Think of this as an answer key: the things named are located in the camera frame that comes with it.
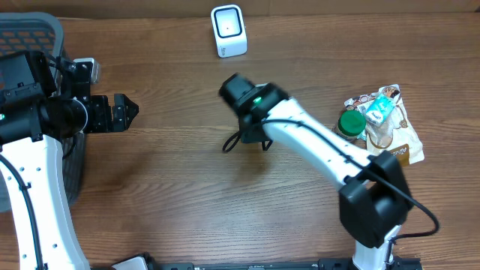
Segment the blue tissue pack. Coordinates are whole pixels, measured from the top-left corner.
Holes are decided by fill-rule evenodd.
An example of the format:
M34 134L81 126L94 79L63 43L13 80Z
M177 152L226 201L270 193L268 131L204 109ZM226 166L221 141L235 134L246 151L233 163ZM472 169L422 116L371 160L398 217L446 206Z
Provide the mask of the blue tissue pack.
M389 97L382 93L376 93L373 102L366 109L364 116L372 125L382 125L395 108L396 97Z

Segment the beige snack pouch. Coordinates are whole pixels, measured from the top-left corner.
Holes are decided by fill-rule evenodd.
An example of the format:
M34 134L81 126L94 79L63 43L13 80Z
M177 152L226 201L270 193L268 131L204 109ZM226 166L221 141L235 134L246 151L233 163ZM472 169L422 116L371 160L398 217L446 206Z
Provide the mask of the beige snack pouch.
M398 84L382 86L376 92L352 97L344 102L345 109L357 110L365 117L365 111L376 93L397 98L396 105L382 125L375 126L367 121L364 131L357 138L365 141L366 149L375 155L391 152L404 167L423 161L423 144L408 119Z

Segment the green lid jar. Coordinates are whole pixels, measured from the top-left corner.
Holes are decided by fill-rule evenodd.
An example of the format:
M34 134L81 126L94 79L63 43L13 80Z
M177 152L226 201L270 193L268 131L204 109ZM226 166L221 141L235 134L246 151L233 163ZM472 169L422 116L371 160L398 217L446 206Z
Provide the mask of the green lid jar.
M365 130L366 118L357 110L345 110L332 128L332 131L348 142L354 142Z

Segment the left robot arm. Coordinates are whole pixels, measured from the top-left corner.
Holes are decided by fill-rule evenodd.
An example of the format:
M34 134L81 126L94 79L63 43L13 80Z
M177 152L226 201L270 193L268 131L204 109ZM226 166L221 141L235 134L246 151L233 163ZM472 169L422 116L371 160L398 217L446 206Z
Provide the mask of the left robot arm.
M110 106L91 95L101 66L38 50L1 57L1 175L21 269L89 269L65 192L62 148L77 134L126 131L139 107L124 94Z

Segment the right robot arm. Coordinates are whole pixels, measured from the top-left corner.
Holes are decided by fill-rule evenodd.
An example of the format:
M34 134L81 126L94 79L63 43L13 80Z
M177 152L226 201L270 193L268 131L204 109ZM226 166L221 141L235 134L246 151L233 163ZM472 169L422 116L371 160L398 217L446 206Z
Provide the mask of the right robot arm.
M349 269L392 269L393 241L413 204L397 158L371 154L333 133L274 83L255 85L235 73L219 95L238 118L239 130L223 146L280 143L314 166L338 193L339 218L355 239Z

